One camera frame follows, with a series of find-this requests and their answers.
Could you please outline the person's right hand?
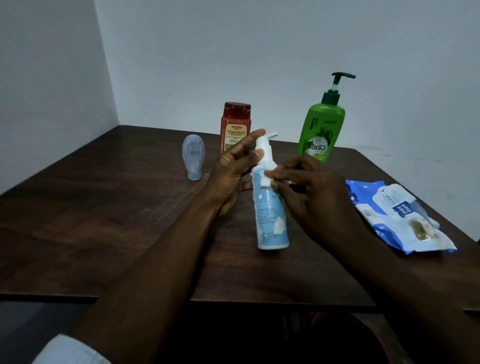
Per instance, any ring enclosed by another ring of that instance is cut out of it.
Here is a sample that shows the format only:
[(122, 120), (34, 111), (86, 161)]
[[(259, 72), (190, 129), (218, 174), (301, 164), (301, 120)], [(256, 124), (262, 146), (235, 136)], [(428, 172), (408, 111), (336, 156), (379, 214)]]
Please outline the person's right hand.
[(304, 232), (327, 250), (354, 240), (365, 232), (363, 222), (351, 203), (346, 179), (321, 161), (318, 191), (310, 198), (308, 210), (288, 210)]

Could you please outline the white and blue pump bottle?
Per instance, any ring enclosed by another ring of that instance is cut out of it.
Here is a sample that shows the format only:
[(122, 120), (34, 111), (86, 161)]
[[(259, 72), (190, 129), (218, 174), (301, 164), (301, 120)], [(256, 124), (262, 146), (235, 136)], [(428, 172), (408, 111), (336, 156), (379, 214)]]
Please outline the white and blue pump bottle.
[(281, 250), (290, 245), (283, 200), (272, 189), (272, 179), (265, 176), (265, 171), (272, 171), (278, 166), (273, 159), (270, 145), (270, 140), (277, 136), (278, 134), (274, 132), (256, 140), (255, 149), (261, 149), (263, 157), (250, 172), (253, 183), (257, 246), (260, 250)]

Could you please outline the blue and white wipes packet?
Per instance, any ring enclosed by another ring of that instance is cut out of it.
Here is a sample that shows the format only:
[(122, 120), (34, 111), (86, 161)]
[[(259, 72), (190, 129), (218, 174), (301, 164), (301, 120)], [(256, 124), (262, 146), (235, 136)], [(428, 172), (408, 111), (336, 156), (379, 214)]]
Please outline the blue and white wipes packet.
[(357, 180), (346, 180), (346, 185), (357, 211), (387, 245), (405, 254), (458, 250), (402, 185)]

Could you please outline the green pump bottle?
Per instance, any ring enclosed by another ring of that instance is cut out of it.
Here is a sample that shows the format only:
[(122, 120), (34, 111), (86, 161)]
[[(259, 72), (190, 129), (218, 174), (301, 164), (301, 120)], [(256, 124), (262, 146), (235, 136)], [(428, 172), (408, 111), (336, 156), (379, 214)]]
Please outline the green pump bottle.
[(355, 79), (346, 72), (333, 72), (333, 84), (324, 92), (321, 102), (309, 108), (298, 142), (298, 155), (309, 155), (326, 163), (339, 137), (345, 109), (338, 105), (338, 85), (342, 77)]

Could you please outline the white sleeve cuff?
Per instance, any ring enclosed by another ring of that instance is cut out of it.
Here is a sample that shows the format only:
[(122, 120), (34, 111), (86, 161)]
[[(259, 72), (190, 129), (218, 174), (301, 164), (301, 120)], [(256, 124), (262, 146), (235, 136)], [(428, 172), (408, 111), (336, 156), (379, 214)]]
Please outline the white sleeve cuff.
[(112, 364), (98, 351), (67, 335), (52, 338), (32, 364)]

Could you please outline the translucent blue squeeze bottle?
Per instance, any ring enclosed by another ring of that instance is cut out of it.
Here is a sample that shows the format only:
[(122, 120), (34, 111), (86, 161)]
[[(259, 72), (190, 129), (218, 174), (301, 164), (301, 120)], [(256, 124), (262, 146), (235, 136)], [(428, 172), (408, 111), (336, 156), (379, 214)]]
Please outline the translucent blue squeeze bottle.
[(182, 157), (188, 179), (198, 181), (202, 178), (206, 147), (202, 138), (196, 134), (188, 135), (182, 144)]

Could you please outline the person's left hand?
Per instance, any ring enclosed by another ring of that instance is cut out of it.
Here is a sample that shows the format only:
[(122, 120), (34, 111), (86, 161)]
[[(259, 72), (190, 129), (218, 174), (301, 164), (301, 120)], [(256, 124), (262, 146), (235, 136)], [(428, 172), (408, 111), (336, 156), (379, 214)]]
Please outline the person's left hand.
[(236, 202), (240, 192), (240, 182), (262, 159), (264, 152), (255, 149), (255, 142), (266, 135), (265, 129), (252, 131), (248, 136), (220, 154), (209, 178), (202, 189), (201, 197), (206, 198), (207, 211), (213, 216), (225, 215)]

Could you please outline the person's left forearm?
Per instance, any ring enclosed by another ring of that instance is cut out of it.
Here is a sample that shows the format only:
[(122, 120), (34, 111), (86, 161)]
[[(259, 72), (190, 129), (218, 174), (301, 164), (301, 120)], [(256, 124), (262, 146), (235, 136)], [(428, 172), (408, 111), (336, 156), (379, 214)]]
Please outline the person's left forearm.
[(208, 231), (223, 204), (224, 198), (202, 190), (68, 336), (115, 364), (152, 363), (188, 298)]

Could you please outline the person's right forearm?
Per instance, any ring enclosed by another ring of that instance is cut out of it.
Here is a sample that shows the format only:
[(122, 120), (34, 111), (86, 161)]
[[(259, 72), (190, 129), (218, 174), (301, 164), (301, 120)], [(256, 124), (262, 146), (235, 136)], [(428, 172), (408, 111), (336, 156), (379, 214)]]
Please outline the person's right forearm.
[(322, 244), (381, 309), (415, 364), (480, 364), (480, 325), (362, 225), (329, 233)]

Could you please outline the red bottle with yellow label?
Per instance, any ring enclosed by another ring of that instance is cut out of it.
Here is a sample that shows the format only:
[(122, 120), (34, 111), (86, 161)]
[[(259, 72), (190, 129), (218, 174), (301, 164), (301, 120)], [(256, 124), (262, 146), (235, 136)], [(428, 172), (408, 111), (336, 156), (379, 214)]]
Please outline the red bottle with yellow label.
[(251, 131), (251, 105), (225, 102), (220, 127), (220, 153), (248, 136)]

